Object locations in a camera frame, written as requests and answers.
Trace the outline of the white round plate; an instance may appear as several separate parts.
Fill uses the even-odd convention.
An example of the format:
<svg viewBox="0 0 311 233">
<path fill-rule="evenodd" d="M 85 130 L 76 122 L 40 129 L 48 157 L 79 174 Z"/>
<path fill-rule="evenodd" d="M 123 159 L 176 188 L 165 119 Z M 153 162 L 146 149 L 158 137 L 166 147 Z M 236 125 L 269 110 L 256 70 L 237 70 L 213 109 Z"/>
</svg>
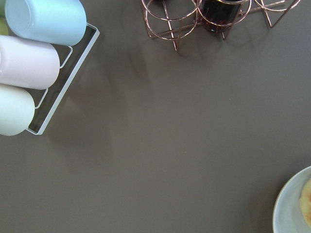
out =
<svg viewBox="0 0 311 233">
<path fill-rule="evenodd" d="M 281 189 L 273 210 L 272 226 L 275 233 L 309 233 L 299 200 L 303 187 L 311 178 L 311 167 L 293 175 Z"/>
</svg>

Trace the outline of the glazed twisted donut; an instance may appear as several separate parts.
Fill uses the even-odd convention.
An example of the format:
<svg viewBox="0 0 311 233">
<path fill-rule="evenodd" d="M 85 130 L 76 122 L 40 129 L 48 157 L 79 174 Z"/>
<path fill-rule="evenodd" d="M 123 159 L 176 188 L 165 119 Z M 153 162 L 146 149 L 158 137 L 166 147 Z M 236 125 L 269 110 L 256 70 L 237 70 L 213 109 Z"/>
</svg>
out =
<svg viewBox="0 0 311 233">
<path fill-rule="evenodd" d="M 305 223 L 311 227 L 311 180 L 309 179 L 302 188 L 299 206 Z"/>
</svg>

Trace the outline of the dark tea bottle in rack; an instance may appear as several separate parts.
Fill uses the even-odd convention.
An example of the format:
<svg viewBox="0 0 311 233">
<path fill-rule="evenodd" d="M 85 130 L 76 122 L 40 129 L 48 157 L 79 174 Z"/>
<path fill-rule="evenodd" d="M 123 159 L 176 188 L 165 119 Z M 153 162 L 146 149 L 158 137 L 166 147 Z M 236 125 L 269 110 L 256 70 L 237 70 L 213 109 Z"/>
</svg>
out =
<svg viewBox="0 0 311 233">
<path fill-rule="evenodd" d="M 201 13 L 209 22 L 202 18 L 201 25 L 214 33 L 228 30 L 230 26 L 220 25 L 232 23 L 241 7 L 241 4 L 225 4 L 218 0 L 203 0 L 202 3 Z"/>
</svg>

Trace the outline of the light blue cup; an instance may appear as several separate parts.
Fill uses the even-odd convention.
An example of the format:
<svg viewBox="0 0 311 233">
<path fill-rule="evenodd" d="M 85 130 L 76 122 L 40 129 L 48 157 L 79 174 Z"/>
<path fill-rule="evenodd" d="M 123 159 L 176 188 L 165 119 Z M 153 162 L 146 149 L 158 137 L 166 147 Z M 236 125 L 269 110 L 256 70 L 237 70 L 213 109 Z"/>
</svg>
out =
<svg viewBox="0 0 311 233">
<path fill-rule="evenodd" d="M 73 46 L 86 31 L 86 13 L 78 0 L 7 0 L 5 18 L 19 37 Z"/>
</svg>

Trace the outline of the pale green cup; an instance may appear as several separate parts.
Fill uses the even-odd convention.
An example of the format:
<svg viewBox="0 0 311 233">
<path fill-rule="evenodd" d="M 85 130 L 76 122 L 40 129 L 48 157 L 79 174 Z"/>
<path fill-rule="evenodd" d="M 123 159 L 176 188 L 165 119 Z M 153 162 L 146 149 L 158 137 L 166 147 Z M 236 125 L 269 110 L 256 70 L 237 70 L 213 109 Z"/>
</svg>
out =
<svg viewBox="0 0 311 233">
<path fill-rule="evenodd" d="M 0 85 L 0 134 L 13 136 L 27 129 L 33 120 L 35 104 L 24 89 Z"/>
</svg>

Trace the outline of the pale pink cup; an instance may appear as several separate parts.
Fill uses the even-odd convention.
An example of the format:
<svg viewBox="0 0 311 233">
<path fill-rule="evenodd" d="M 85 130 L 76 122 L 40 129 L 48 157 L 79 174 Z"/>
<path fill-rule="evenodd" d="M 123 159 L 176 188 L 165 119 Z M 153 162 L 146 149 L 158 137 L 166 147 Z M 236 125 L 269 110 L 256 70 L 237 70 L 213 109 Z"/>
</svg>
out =
<svg viewBox="0 0 311 233">
<path fill-rule="evenodd" d="M 60 60 L 54 46 L 13 36 L 0 36 L 0 82 L 43 90 L 56 81 Z"/>
</svg>

